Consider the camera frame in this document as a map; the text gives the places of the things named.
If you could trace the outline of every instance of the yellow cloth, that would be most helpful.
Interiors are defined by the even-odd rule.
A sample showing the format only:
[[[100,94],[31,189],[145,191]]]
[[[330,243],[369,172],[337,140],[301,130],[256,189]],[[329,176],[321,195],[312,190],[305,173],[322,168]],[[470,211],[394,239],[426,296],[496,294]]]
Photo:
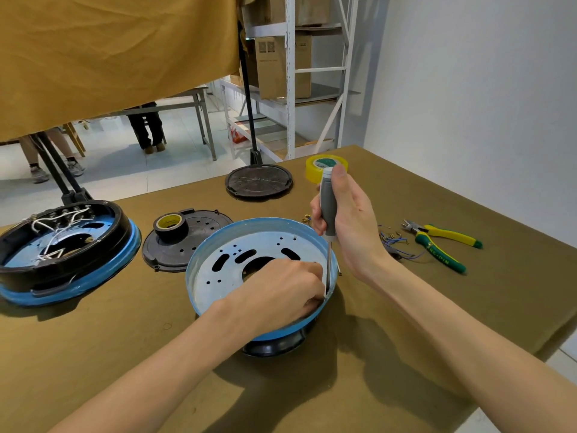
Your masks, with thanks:
[[[236,0],[0,0],[0,141],[238,70]]]

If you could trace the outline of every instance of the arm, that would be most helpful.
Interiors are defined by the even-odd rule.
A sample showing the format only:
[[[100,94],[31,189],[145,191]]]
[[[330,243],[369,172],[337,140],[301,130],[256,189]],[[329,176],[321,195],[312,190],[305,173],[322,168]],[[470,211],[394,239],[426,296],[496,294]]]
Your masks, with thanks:
[[[502,433],[570,432],[577,425],[577,387],[474,319],[383,249],[371,201],[335,167],[336,230],[353,274],[390,298],[449,364]],[[313,227],[322,234],[318,197]]]
[[[273,260],[50,433],[157,431],[188,393],[235,351],[315,310],[324,294],[321,276],[320,264]]]

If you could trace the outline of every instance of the screwdriver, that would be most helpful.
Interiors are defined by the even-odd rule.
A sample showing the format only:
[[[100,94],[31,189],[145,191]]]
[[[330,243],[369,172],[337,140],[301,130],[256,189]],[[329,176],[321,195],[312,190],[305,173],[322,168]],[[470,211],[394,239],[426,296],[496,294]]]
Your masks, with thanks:
[[[327,222],[327,230],[322,235],[327,241],[327,272],[325,273],[325,295],[331,287],[331,260],[332,260],[332,242],[336,239],[335,218],[336,218],[336,198],[332,190],[332,167],[327,167],[322,171],[322,180],[320,184],[320,205],[321,216]]]

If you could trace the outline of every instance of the forearm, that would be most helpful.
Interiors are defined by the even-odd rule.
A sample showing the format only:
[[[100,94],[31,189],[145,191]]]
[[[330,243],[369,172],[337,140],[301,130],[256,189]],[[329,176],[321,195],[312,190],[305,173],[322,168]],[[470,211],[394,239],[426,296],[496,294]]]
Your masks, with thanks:
[[[223,301],[51,433],[154,432],[206,374],[253,337]]]
[[[425,333],[502,433],[574,431],[572,383],[397,262],[385,260],[372,272],[369,283]]]

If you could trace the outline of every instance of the shoe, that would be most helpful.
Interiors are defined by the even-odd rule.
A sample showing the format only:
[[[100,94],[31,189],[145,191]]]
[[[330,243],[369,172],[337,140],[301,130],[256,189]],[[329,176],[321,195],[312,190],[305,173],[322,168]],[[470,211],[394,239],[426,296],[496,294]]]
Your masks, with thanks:
[[[76,161],[68,161],[66,163],[68,165],[68,170],[74,177],[82,176],[84,174],[84,167],[81,166]]]
[[[40,167],[32,167],[30,169],[30,173],[32,174],[32,181],[34,183],[42,183],[50,179],[48,177],[48,173],[42,170]]]

